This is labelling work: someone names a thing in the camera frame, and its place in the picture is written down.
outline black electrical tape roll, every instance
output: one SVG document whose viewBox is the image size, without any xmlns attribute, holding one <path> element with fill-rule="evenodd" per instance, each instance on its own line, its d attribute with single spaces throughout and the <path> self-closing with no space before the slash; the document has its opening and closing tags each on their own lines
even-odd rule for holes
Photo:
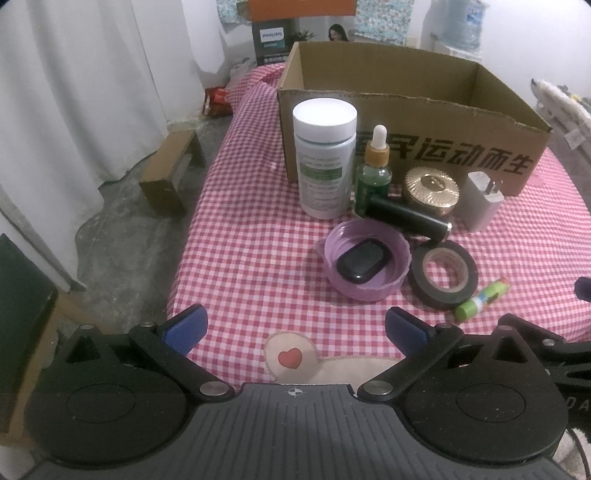
<svg viewBox="0 0 591 480">
<path fill-rule="evenodd" d="M 454 267 L 460 277 L 457 286 L 441 287 L 427 275 L 427 265 L 435 258 L 441 258 Z M 428 240 L 413 252 L 408 281 L 413 294 L 426 306 L 452 310 L 474 295 L 478 288 L 478 269 L 472 256 L 457 243 Z"/>
</svg>

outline water dispenser bottle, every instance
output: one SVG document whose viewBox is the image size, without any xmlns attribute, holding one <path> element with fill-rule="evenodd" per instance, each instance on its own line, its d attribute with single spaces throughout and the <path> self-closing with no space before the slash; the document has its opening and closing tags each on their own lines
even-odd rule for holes
<svg viewBox="0 0 591 480">
<path fill-rule="evenodd" d="M 478 50 L 488 6 L 482 0 L 447 0 L 443 42 L 460 50 Z"/>
</svg>

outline green glue stick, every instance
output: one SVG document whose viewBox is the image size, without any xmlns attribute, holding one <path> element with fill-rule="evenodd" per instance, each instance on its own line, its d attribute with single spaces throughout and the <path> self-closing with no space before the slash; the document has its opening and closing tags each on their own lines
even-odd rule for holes
<svg viewBox="0 0 591 480">
<path fill-rule="evenodd" d="M 505 277 L 499 278 L 497 281 L 488 285 L 478 295 L 457 307 L 454 312 L 456 320 L 462 323 L 478 315 L 496 299 L 501 298 L 507 293 L 509 287 L 509 281 Z"/>
</svg>

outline concrete floor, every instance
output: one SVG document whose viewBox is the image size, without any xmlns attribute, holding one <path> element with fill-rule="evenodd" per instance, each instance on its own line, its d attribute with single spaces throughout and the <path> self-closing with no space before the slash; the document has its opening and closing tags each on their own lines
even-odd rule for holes
<svg viewBox="0 0 591 480">
<path fill-rule="evenodd" d="M 72 296 L 94 317 L 127 332 L 139 322 L 162 323 L 174 274 L 207 169 L 217 156 L 231 118 L 197 128 L 205 165 L 191 161 L 179 195 L 182 218 L 157 216 L 138 185 L 145 160 L 120 181 L 100 188 L 105 206 L 78 231 L 78 275 L 85 292 Z"/>
</svg>

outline cardboard box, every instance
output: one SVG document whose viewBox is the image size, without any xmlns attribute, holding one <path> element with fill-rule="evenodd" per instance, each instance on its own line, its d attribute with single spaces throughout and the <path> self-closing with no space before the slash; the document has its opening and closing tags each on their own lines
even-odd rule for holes
<svg viewBox="0 0 591 480">
<path fill-rule="evenodd" d="M 444 170 L 460 185 L 482 170 L 503 181 L 503 194 L 518 195 L 552 132 L 483 66 L 406 47 L 296 43 L 277 95 L 289 181 L 297 180 L 292 110 L 310 98 L 341 98 L 357 108 L 359 156 L 376 124 L 388 128 L 393 183 L 416 166 Z"/>
<path fill-rule="evenodd" d="M 169 133 L 158 151 L 146 161 L 139 186 L 157 214 L 185 213 L 185 207 L 178 195 L 178 186 L 191 158 L 203 162 L 203 153 L 195 130 Z"/>
</svg>

